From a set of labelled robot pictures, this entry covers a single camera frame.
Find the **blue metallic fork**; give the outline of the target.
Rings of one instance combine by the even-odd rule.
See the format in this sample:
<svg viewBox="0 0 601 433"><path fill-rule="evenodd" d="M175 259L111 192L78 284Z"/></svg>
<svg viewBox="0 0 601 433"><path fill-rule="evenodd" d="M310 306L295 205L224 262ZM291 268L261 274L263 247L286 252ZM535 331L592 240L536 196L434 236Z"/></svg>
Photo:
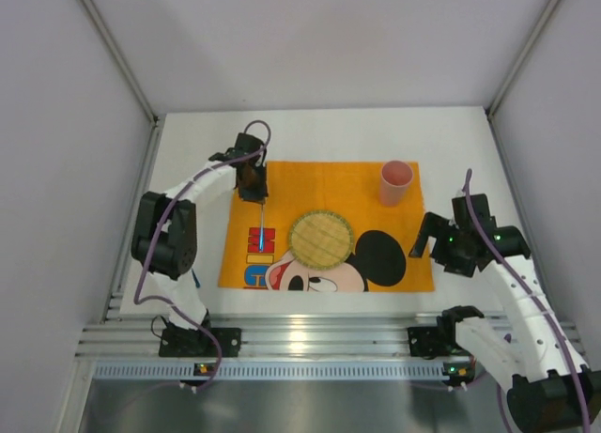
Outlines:
<svg viewBox="0 0 601 433"><path fill-rule="evenodd" d="M259 239L258 250L263 253L265 244L265 202L260 205L260 224L259 224Z"/></svg>

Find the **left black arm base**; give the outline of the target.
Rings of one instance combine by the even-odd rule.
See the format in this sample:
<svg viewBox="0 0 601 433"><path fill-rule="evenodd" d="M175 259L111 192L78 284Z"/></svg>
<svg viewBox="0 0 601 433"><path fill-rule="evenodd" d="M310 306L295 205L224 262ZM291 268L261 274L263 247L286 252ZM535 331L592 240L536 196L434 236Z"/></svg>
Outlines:
<svg viewBox="0 0 601 433"><path fill-rule="evenodd" d="M203 322L216 339L225 358L239 356L242 330L240 328L212 327L210 321ZM159 356L163 358L216 358L217 346L198 330L182 329L164 316L155 316L150 323L151 333L160 340Z"/></svg>

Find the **yellow round woven coaster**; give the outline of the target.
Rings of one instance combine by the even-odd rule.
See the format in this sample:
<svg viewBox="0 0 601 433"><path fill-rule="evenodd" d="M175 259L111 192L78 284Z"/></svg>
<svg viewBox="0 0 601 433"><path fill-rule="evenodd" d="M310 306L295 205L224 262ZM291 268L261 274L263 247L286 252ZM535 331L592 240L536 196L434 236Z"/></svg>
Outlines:
<svg viewBox="0 0 601 433"><path fill-rule="evenodd" d="M288 250L302 266L325 271L347 260L354 250L355 235L340 214L317 209L293 223L287 242Z"/></svg>

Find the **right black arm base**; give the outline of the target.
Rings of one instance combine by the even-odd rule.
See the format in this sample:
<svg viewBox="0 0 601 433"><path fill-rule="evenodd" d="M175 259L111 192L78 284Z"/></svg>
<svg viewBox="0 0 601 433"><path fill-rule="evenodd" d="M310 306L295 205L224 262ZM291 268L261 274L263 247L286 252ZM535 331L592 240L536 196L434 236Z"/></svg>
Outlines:
<svg viewBox="0 0 601 433"><path fill-rule="evenodd" d="M467 318L484 318L475 306L455 306L436 317L435 326L414 326L407 329L411 357L434 360L441 357L470 354L455 339L456 325Z"/></svg>

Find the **pink plastic cup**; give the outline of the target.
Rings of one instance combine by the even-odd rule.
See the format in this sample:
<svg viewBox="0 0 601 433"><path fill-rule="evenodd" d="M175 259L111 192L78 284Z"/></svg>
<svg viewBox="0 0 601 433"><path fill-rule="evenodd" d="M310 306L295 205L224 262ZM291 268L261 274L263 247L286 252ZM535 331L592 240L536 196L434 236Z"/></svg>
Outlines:
<svg viewBox="0 0 601 433"><path fill-rule="evenodd" d="M407 162L389 161L380 171L379 201L383 206L398 205L413 181L413 170Z"/></svg>

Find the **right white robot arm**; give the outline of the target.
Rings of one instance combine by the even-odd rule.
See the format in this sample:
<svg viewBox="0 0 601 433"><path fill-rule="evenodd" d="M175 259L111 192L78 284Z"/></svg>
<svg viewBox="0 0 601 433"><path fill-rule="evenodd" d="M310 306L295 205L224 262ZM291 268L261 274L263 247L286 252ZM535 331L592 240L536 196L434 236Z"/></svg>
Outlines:
<svg viewBox="0 0 601 433"><path fill-rule="evenodd" d="M408 330L410 353L434 359L466 353L497 382L508 416L522 432L590 431L600 412L600 374L569 342L544 291L531 250L515 226L498 226L485 194L456 197L454 216L427 212L410 257L430 253L444 271L481 275L501 303L511 338L500 337L478 308L455 306L433 327Z"/></svg>

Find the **blue metallic spoon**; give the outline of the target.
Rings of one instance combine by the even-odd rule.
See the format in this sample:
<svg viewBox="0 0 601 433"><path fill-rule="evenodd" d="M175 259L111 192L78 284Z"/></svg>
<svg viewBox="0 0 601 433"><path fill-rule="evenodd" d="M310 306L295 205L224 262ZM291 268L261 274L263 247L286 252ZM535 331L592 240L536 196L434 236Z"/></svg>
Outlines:
<svg viewBox="0 0 601 433"><path fill-rule="evenodd" d="M193 269L191 269L191 272L192 272L192 277L193 277L193 281L194 281L195 287L196 288L200 288L201 287L200 281L199 281L199 279L198 279L195 271Z"/></svg>

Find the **orange Mickey Mouse placemat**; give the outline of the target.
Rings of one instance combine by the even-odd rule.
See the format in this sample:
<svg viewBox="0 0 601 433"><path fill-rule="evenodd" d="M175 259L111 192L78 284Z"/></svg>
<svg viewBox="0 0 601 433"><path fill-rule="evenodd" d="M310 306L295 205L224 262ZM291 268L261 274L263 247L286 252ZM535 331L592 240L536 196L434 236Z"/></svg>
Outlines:
<svg viewBox="0 0 601 433"><path fill-rule="evenodd" d="M435 288L427 255L408 254L424 217L420 169L394 207L379 201L380 162L269 162L265 246L259 253L260 208L233 198L218 285L247 291L418 293ZM288 250L301 215L336 212L350 224L354 250L340 266L302 266Z"/></svg>

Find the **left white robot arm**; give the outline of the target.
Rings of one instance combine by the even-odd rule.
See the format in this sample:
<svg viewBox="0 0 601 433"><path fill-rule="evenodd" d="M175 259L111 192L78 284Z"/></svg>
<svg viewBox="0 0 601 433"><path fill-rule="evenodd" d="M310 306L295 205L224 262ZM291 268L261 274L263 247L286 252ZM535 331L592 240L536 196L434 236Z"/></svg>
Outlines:
<svg viewBox="0 0 601 433"><path fill-rule="evenodd" d="M264 140L243 131L233 146L211 155L178 185L142 195L131 239L131 258L142 266L133 295L136 305L162 302L169 309L171 324L184 331L207 329L208 309L193 276L197 215L234 191L244 202L265 204L270 139L270 131Z"/></svg>

